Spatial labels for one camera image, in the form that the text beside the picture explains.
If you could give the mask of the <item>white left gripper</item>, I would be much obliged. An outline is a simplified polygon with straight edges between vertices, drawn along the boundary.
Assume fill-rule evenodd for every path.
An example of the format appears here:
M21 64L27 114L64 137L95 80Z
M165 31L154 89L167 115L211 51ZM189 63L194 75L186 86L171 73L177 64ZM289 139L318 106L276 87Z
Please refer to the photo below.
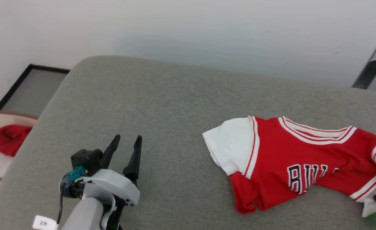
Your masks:
M82 199L79 203L96 200L102 205L115 205L115 196L123 199L128 205L136 206L139 202L140 191L137 188L141 163L142 136L139 135L134 143L134 150L128 165L120 175L108 169L112 156L117 150L121 136L117 134L102 154L101 168L93 176L81 177L84 183Z

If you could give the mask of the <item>red Bulls basketball jersey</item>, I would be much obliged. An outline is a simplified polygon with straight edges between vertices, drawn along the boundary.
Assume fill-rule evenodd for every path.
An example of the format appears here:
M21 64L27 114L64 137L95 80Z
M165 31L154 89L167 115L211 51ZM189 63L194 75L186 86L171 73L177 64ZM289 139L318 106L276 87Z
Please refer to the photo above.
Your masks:
M322 186L376 212L376 135L348 126L325 130L278 117L236 118L202 134L229 176L235 209L265 211Z

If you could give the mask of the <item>black framed grey panel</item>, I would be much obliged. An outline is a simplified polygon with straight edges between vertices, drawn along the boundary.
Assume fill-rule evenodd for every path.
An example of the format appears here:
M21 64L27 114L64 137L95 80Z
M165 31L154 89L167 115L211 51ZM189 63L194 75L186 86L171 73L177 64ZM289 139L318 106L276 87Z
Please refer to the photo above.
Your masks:
M0 100L0 111L40 116L68 69L29 64Z

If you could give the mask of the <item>crumpled red garment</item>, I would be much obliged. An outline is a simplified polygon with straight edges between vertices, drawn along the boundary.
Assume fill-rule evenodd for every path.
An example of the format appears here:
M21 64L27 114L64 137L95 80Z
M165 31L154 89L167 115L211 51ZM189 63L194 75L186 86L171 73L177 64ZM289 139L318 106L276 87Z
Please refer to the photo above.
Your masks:
M11 124L0 128L0 153L14 157L20 149L26 137L32 130L32 126Z

